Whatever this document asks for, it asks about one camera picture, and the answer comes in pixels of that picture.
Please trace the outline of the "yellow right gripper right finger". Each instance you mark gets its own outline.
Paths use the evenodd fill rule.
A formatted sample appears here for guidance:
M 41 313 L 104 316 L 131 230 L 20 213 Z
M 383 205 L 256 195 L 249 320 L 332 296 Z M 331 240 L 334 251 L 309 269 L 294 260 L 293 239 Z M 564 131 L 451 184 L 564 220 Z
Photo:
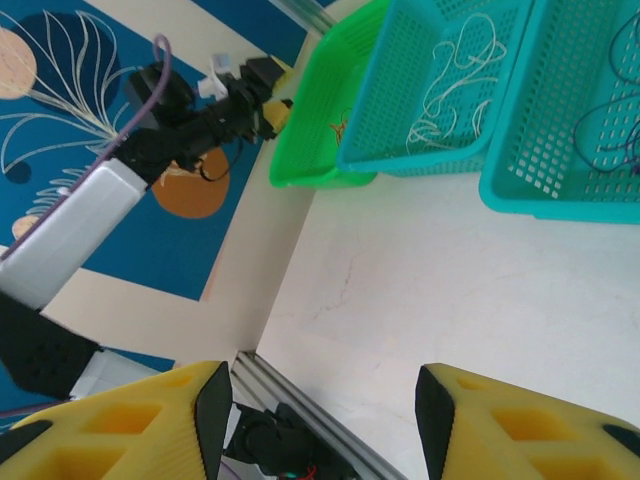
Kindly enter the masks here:
M 640 480 L 640 428 L 442 363 L 415 415 L 429 480 Z

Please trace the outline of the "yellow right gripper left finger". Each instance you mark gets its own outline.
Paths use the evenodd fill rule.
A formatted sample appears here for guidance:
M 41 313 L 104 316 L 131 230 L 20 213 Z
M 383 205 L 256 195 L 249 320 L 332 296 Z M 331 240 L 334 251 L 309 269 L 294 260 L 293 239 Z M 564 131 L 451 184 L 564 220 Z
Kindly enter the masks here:
M 217 480 L 231 405 L 203 361 L 41 410 L 0 435 L 0 480 Z

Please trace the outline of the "green plastic basket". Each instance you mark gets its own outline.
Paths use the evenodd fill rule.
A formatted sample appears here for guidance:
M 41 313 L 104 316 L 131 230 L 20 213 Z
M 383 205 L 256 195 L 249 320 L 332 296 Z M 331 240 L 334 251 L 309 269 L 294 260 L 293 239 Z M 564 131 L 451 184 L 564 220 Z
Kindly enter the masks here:
M 314 48 L 272 157 L 272 186 L 350 188 L 375 178 L 341 170 L 337 155 L 389 4 L 370 0 Z

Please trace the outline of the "teal basket with fine holes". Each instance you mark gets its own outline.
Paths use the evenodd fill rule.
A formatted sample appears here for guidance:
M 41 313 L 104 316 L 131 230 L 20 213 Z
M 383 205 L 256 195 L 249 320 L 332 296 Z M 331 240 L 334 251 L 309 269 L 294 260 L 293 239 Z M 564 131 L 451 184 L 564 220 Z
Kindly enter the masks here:
M 481 170 L 533 0 L 391 0 L 337 155 L 346 172 Z

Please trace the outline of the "black mounting plate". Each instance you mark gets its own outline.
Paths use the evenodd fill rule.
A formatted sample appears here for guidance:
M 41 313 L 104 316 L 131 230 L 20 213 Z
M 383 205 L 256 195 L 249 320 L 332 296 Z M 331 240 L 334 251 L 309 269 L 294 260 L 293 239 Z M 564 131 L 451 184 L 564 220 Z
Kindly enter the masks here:
M 358 480 L 354 467 L 285 403 L 274 411 L 234 403 L 223 455 L 278 480 Z

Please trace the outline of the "teal basket with large holes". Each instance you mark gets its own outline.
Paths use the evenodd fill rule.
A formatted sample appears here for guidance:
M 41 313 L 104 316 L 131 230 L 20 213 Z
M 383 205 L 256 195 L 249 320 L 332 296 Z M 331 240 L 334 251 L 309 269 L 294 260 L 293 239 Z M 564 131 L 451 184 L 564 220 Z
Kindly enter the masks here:
M 503 213 L 640 224 L 640 0 L 535 0 L 479 193 Z

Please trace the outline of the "aluminium frame post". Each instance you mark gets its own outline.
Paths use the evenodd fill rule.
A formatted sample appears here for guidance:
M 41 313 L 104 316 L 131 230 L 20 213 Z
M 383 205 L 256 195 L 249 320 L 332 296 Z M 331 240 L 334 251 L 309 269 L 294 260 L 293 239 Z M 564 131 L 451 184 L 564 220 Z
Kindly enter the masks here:
M 307 32 L 326 34 L 337 21 L 316 0 L 269 0 Z

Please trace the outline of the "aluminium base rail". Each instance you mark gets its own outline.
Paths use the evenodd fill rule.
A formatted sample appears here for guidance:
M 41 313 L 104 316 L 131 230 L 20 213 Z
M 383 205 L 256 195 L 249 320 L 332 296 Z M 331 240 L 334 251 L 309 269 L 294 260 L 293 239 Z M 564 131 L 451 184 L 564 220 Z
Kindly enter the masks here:
M 237 396 L 255 407 L 289 405 L 362 480 L 429 480 L 414 413 L 418 369 L 403 362 L 329 363 L 316 378 L 305 365 L 287 378 L 255 352 L 232 367 Z

